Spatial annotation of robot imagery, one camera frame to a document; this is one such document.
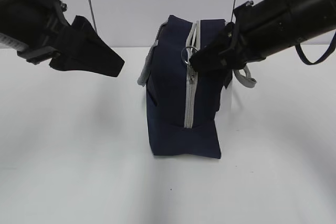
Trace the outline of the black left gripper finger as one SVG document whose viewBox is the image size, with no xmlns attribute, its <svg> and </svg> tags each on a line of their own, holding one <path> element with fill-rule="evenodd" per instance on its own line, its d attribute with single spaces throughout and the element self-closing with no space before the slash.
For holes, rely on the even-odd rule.
<svg viewBox="0 0 336 224">
<path fill-rule="evenodd" d="M 76 16 L 70 25 L 70 43 L 79 43 L 83 41 L 91 41 L 101 43 L 101 39 L 94 30 L 90 21 L 83 16 Z"/>
<path fill-rule="evenodd" d="M 49 66 L 58 71 L 86 71 L 117 77 L 125 61 L 94 30 L 64 29 L 56 40 L 59 56 Z"/>
</svg>

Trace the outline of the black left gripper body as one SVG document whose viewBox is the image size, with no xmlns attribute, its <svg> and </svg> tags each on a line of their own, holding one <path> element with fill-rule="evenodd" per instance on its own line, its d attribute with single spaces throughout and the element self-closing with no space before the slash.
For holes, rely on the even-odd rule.
<svg viewBox="0 0 336 224">
<path fill-rule="evenodd" d="M 66 10 L 62 0 L 1 0 L 1 43 L 34 65 L 46 60 L 52 66 L 72 64 L 74 25 Z"/>
</svg>

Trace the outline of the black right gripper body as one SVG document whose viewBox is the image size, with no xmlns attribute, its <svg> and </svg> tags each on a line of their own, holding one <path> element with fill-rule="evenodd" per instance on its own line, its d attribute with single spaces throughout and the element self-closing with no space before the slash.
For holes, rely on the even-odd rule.
<svg viewBox="0 0 336 224">
<path fill-rule="evenodd" d="M 335 30 L 335 0 L 263 0 L 237 10 L 238 59 L 265 60 Z"/>
</svg>

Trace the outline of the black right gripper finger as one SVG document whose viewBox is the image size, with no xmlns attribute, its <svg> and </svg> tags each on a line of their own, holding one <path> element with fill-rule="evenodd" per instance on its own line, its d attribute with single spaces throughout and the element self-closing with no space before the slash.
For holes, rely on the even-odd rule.
<svg viewBox="0 0 336 224">
<path fill-rule="evenodd" d="M 240 84 L 242 84 L 243 86 L 246 85 L 245 76 L 243 76 L 240 73 L 240 70 L 232 70 L 232 69 L 229 69 L 229 68 L 225 68 L 224 69 L 224 84 L 223 84 L 225 89 L 227 89 L 229 84 L 232 82 L 233 76 L 235 76 L 236 80 Z"/>
<path fill-rule="evenodd" d="M 196 72 L 209 72 L 232 65 L 235 54 L 235 24 L 228 23 L 206 46 L 190 58 Z"/>
</svg>

